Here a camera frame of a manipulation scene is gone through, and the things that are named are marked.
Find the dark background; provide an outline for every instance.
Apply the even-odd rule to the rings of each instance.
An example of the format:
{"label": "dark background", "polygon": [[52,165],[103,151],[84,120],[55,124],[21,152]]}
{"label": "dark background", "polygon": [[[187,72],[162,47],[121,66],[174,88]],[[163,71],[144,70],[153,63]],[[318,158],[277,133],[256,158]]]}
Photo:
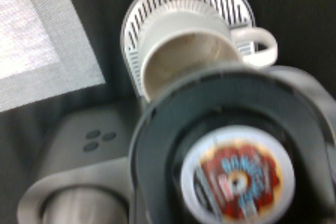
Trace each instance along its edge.
{"label": "dark background", "polygon": [[[120,52],[130,0],[72,0],[106,85],[36,102],[0,114],[0,223],[16,223],[19,198],[49,128],[70,112],[133,97]],[[277,64],[307,71],[336,96],[336,1],[250,0],[256,26],[279,42]]]}

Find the k-cup lid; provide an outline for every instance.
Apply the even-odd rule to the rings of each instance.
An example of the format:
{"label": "k-cup lid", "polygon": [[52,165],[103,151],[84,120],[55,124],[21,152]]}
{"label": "k-cup lid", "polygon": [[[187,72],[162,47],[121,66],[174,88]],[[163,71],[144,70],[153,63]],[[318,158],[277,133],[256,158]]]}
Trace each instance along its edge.
{"label": "k-cup lid", "polygon": [[294,182],[285,148],[259,129],[220,128],[193,144],[181,167],[181,192],[201,223],[274,223],[291,204]]}

